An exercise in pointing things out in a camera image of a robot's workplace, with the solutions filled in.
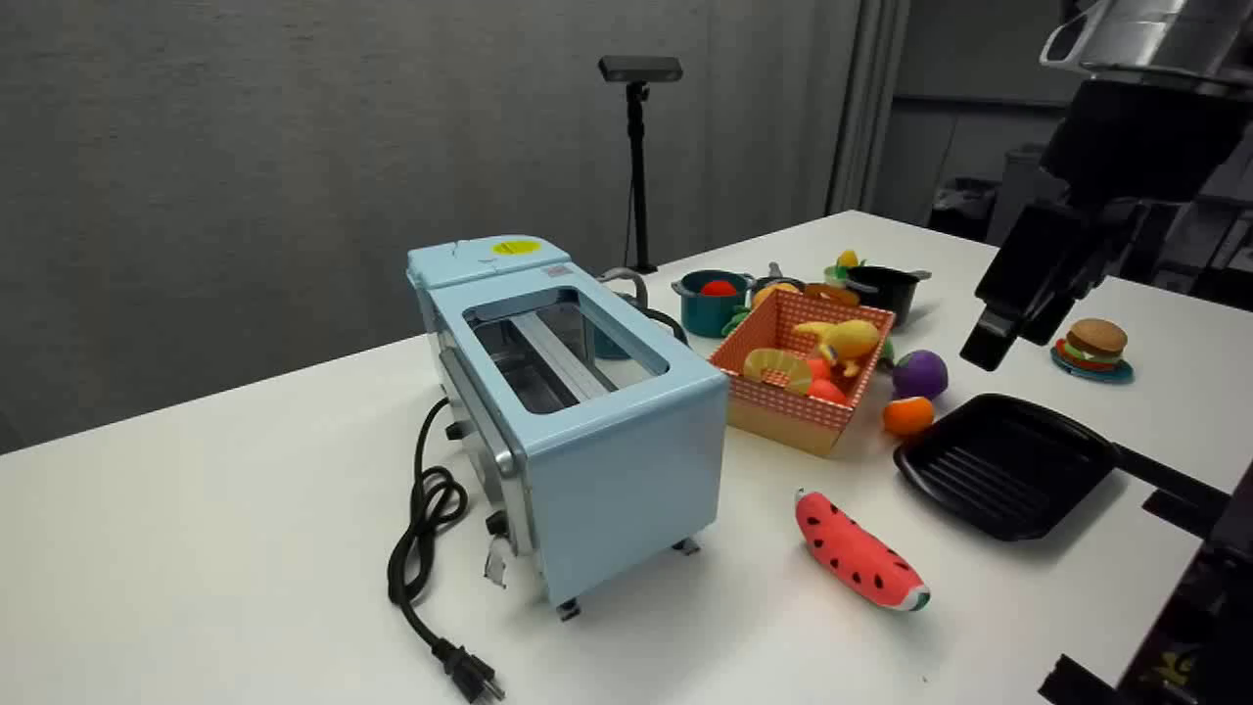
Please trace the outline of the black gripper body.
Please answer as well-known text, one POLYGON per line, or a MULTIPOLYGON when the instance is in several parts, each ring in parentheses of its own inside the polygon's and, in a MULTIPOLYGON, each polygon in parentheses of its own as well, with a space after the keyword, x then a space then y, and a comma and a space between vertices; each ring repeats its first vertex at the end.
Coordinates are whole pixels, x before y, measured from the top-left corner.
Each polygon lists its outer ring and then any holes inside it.
POLYGON ((976 286, 981 313, 959 356, 996 373, 1019 340, 1046 345, 1101 282, 1105 259, 1105 235, 1090 217, 1028 203, 976 286))

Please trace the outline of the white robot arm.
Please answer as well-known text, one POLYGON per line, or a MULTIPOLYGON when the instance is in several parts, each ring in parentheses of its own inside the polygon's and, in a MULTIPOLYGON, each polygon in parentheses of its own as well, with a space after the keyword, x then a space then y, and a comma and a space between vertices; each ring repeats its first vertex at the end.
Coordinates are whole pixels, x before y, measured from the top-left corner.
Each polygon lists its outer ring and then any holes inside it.
POLYGON ((1019 339, 1046 345, 1127 250, 1144 199, 1194 199, 1242 147, 1253 0, 1091 0, 1037 62, 1080 79, 1041 151, 1061 195, 1033 195, 976 286, 959 356, 996 373, 1019 339))

